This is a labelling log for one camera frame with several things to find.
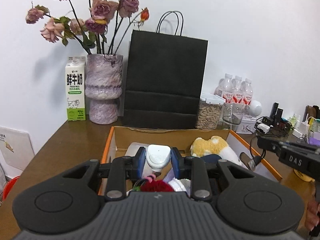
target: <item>red fuzzy object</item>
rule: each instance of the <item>red fuzzy object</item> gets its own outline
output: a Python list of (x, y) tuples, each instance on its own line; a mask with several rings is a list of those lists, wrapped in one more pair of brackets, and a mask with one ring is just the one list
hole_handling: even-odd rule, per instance
[(162, 180), (146, 182), (140, 187), (143, 192), (174, 192), (173, 188)]

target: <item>green label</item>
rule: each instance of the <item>green label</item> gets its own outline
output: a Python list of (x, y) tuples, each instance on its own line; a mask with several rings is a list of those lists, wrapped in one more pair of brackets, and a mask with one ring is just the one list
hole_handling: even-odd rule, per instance
[(85, 108), (68, 108), (68, 121), (85, 120)]
[(70, 91), (68, 92), (69, 95), (80, 95), (82, 91)]

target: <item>orange rosebud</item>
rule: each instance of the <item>orange rosebud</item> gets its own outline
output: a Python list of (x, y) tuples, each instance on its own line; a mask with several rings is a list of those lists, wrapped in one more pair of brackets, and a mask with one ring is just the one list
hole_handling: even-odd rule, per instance
[(140, 14), (140, 19), (142, 22), (144, 22), (144, 21), (148, 20), (149, 17), (150, 17), (149, 10), (146, 7), (143, 9), (142, 13)]

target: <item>brown tabletop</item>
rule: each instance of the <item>brown tabletop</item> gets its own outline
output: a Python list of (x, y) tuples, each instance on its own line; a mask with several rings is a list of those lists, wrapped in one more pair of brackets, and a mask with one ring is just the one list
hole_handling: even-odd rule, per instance
[[(112, 125), (121, 125), (120, 121)], [(53, 177), (73, 166), (89, 159), (100, 159), (105, 147), (106, 139), (112, 125), (98, 125), (87, 121), (65, 122), (57, 132), (42, 147), (22, 173), (4, 204), (0, 207), (0, 239), (10, 240), (20, 229), (12, 214), (12, 200), (17, 194), (28, 187)], [(252, 135), (241, 135), (250, 142)], [(256, 142), (253, 147), (258, 151)], [(275, 154), (267, 152), (266, 160), (283, 177), (281, 184), (295, 190), (307, 203), (311, 199), (313, 184), (303, 182), (293, 170), (280, 163)], [(304, 217), (298, 228), (299, 234), (306, 236), (303, 227)]]

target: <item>stuffed animal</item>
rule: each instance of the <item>stuffed animal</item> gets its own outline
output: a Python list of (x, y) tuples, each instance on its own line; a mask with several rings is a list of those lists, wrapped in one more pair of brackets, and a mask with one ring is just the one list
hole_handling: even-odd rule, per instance
[(231, 161), (241, 166), (241, 161), (236, 153), (220, 136), (212, 136), (211, 139), (207, 141), (202, 138), (197, 138), (191, 145), (190, 152), (194, 157), (217, 154), (222, 159)]

